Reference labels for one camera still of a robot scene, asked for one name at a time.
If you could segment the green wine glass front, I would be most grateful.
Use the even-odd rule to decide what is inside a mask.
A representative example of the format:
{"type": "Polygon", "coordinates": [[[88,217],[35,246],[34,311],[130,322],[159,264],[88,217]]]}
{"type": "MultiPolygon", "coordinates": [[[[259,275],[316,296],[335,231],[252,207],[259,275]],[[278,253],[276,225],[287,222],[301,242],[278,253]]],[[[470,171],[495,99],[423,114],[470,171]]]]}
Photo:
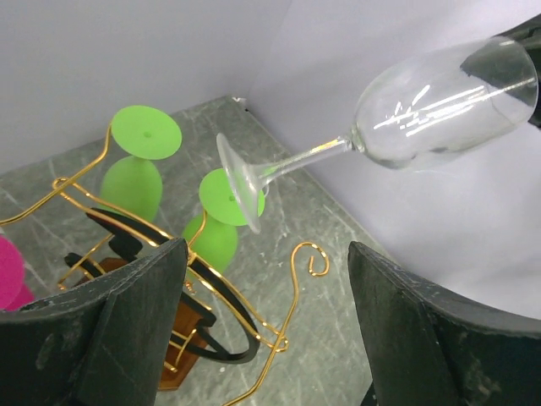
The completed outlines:
{"type": "Polygon", "coordinates": [[[238,228],[247,221],[228,183],[225,171],[207,173],[199,184],[199,201],[206,214],[205,227],[191,244],[216,271],[223,273],[238,248],[238,228]]]}

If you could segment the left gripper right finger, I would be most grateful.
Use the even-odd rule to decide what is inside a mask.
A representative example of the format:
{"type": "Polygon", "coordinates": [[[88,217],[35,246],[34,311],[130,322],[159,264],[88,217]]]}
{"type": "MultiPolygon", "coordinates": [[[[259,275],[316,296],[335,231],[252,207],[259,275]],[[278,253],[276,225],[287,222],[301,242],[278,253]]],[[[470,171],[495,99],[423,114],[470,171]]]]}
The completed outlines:
{"type": "Polygon", "coordinates": [[[372,382],[364,405],[538,405],[540,321],[406,271],[360,242],[349,280],[372,382]]]}

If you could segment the green wine glass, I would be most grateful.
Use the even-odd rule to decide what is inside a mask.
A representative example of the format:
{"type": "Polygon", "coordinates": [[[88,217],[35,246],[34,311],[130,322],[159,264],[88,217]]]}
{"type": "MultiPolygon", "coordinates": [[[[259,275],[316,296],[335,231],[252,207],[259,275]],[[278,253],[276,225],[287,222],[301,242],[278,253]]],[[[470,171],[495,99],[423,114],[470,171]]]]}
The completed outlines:
{"type": "Polygon", "coordinates": [[[216,271],[223,273],[238,248],[238,228],[247,221],[228,183],[225,171],[207,173],[199,184],[199,201],[206,214],[205,227],[191,244],[216,271]]]}
{"type": "Polygon", "coordinates": [[[178,124],[153,107],[124,107],[112,118],[111,133],[127,156],[112,164],[101,182],[100,198],[153,222],[163,183],[155,162],[174,155],[183,136],[178,124]]]}

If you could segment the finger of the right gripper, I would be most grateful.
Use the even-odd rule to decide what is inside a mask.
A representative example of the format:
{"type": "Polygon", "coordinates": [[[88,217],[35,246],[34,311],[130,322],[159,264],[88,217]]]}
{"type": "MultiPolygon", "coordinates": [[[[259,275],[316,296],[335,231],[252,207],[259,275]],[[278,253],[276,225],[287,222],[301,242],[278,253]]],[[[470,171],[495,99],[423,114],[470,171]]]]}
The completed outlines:
{"type": "Polygon", "coordinates": [[[540,127],[539,15],[492,36],[460,69],[520,101],[528,107],[527,122],[540,127]]]}

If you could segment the pink plastic wine glass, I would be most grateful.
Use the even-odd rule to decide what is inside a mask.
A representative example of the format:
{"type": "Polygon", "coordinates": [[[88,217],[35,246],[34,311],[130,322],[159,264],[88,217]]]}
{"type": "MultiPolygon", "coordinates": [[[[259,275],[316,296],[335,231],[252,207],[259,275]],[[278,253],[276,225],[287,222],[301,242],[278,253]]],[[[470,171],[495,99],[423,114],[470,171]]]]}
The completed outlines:
{"type": "Polygon", "coordinates": [[[25,284],[25,265],[15,245],[1,237],[1,310],[15,311],[35,300],[25,284]]]}

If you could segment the clear plastic cup front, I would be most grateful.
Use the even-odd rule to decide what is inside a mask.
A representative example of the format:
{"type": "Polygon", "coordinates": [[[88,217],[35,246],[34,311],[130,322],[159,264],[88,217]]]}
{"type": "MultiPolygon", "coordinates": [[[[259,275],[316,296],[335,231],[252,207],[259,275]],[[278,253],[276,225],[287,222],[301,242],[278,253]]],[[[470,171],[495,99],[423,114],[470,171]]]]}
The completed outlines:
{"type": "Polygon", "coordinates": [[[249,228],[261,230],[260,191],[313,162],[356,151],[382,167],[418,168],[448,161],[527,123],[528,107],[460,69],[489,40],[410,57],[386,69],[359,97],[344,134],[281,161],[249,164],[224,134],[217,135],[222,167],[249,228]]]}

